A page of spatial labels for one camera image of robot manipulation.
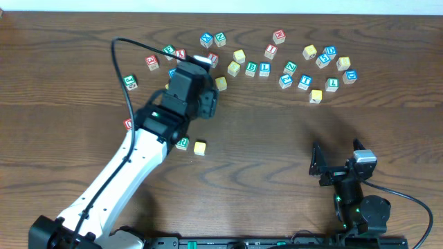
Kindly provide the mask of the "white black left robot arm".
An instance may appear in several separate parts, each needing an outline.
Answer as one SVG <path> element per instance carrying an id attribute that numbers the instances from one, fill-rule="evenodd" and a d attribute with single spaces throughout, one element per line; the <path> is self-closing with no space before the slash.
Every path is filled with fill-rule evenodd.
<path id="1" fill-rule="evenodd" d="M 144 248 L 142 236 L 112 228 L 145 178 L 186 136 L 190 122 L 214 116 L 218 91 L 211 66 L 198 55 L 180 62 L 168 88 L 136 112 L 120 148 L 87 190 L 56 219 L 40 216 L 31 225 L 29 248 Z"/>

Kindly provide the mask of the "yellow O block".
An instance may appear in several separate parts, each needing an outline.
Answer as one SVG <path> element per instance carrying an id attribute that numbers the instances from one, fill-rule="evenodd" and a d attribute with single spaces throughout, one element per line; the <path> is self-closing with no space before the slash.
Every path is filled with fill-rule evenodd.
<path id="1" fill-rule="evenodd" d="M 225 77 L 218 77 L 215 79 L 215 84 L 218 91 L 224 91 L 227 89 L 227 81 Z"/>

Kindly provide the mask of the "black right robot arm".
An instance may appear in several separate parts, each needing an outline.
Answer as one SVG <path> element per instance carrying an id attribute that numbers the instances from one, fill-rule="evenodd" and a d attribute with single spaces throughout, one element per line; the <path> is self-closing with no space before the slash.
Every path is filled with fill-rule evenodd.
<path id="1" fill-rule="evenodd" d="M 380 235 L 387 231 L 390 202 L 377 195 L 364 195 L 361 184 L 372 177 L 377 157 L 359 140 L 343 166 L 329 166 L 317 142 L 313 143 L 309 175 L 319 177 L 321 187 L 334 188 L 336 215 L 347 231 L 358 235 Z"/>

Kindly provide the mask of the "green R letter block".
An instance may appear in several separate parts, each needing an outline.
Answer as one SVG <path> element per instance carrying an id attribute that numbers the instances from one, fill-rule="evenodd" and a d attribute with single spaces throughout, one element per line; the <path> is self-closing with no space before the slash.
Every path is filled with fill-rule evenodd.
<path id="1" fill-rule="evenodd" d="M 175 145 L 177 149 L 186 151 L 188 149 L 190 140 L 187 137 L 183 137 L 180 141 Z"/>

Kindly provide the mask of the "green B letter block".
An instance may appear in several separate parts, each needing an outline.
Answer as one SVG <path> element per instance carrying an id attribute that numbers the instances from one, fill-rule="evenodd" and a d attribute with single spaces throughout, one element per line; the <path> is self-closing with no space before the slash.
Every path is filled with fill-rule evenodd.
<path id="1" fill-rule="evenodd" d="M 255 73 L 257 71 L 257 63 L 255 62 L 248 62 L 245 69 L 245 75 L 249 77 L 254 77 Z"/>

